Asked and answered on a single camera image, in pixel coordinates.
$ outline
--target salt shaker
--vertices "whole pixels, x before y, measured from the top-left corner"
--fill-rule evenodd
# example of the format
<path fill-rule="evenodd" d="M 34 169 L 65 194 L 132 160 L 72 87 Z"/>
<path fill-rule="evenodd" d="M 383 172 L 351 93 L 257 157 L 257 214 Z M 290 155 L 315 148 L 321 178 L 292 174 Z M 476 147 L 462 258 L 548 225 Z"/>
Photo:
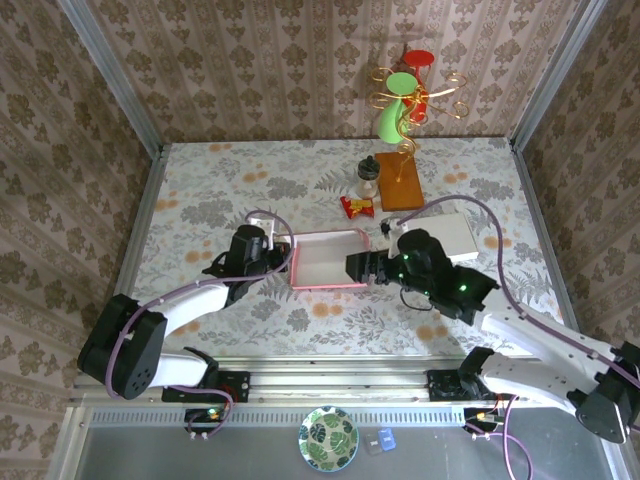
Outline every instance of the salt shaker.
<path fill-rule="evenodd" d="M 369 155 L 358 163 L 358 185 L 356 194 L 360 198 L 373 198 L 378 193 L 380 163 Z"/>

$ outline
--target decorative plate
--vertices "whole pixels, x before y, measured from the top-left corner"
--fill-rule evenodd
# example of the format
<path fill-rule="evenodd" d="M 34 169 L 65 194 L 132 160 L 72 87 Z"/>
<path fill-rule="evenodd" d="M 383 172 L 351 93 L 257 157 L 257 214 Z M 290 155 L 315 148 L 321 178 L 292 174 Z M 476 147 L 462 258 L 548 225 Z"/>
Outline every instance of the decorative plate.
<path fill-rule="evenodd" d="M 316 408 L 302 422 L 298 447 L 305 461 L 321 472 L 337 472 L 356 456 L 358 429 L 338 407 Z"/>

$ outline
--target damask wallpaper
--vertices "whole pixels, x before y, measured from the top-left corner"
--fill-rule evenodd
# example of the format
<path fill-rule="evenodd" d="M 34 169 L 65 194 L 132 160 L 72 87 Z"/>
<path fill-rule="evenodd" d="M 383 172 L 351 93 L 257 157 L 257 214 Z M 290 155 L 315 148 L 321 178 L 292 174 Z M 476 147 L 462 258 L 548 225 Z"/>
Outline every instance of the damask wallpaper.
<path fill-rule="evenodd" d="M 0 1 L 0 478 L 44 478 L 149 159 L 54 1 Z"/>
<path fill-rule="evenodd" d="M 610 0 L 524 152 L 578 320 L 640 344 L 640 1 Z"/>
<path fill-rule="evenodd" d="M 378 66 L 436 55 L 427 87 L 469 77 L 471 115 L 416 135 L 506 135 L 579 0 L 91 0 L 164 142 L 371 136 Z M 434 99 L 441 107 L 446 97 Z"/>

